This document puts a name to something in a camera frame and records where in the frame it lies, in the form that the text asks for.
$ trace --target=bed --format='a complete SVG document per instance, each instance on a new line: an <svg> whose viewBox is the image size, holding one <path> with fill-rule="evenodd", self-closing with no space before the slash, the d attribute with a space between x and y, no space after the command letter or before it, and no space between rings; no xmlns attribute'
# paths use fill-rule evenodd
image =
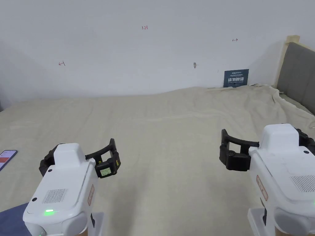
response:
<svg viewBox="0 0 315 236"><path fill-rule="evenodd" d="M288 58L276 88L288 80L282 70ZM300 73L299 79L308 78ZM315 138L312 103L289 87L281 91L304 111L276 88L192 87L15 104L0 113L0 149L19 151L0 172L0 211L30 200L42 178L39 162L56 144L79 143L88 154L115 138L122 165L117 175L99 180L94 204L106 213L106 235L252 236L247 211L261 203L248 173L227 171L219 161L220 133L225 128L259 141L264 126L290 123Z"/></svg>

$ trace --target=blue fabric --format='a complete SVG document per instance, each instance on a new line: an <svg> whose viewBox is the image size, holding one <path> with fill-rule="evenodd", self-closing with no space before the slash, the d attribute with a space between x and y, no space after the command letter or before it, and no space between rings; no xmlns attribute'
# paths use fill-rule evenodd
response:
<svg viewBox="0 0 315 236"><path fill-rule="evenodd" d="M0 236L32 236L23 221L27 204L0 212Z"/></svg>

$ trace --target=speaker grille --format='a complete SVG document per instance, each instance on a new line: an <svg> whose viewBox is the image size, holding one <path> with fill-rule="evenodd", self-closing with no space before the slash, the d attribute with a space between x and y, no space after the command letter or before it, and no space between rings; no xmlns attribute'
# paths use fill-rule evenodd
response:
<svg viewBox="0 0 315 236"><path fill-rule="evenodd" d="M315 192L315 175L291 176L291 179L300 192Z"/></svg>
<svg viewBox="0 0 315 236"><path fill-rule="evenodd" d="M68 190L67 188L48 190L42 203L48 204L48 203L63 202L65 195L67 193L67 190Z"/></svg>

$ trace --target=red label sticker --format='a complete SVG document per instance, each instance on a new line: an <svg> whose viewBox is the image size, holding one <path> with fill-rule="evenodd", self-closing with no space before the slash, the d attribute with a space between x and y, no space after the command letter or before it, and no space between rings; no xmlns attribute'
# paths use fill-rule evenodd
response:
<svg viewBox="0 0 315 236"><path fill-rule="evenodd" d="M92 202L92 199L93 199L93 194L94 194L94 185L92 185L91 187L91 191L90 191L90 194L89 194L89 198L88 198L88 205L90 206L91 205L91 202Z"/></svg>
<svg viewBox="0 0 315 236"><path fill-rule="evenodd" d="M262 182L261 182L259 176L256 177L256 182L260 188L262 195L264 196L265 200L267 201L268 200L268 193L266 192L265 187L262 185Z"/></svg>

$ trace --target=white mount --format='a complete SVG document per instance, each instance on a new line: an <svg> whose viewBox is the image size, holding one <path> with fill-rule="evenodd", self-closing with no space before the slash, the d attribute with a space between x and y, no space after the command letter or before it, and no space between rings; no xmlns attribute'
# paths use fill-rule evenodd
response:
<svg viewBox="0 0 315 236"><path fill-rule="evenodd" d="M299 134L290 124L264 128L259 148L249 149L250 177L267 210L250 209L248 218L256 236L315 233L315 156L299 146Z"/></svg>
<svg viewBox="0 0 315 236"><path fill-rule="evenodd" d="M101 236L104 213L92 213L95 160L86 160L77 143L58 145L54 160L24 211L27 229L32 236L75 236L86 230L88 236Z"/></svg>

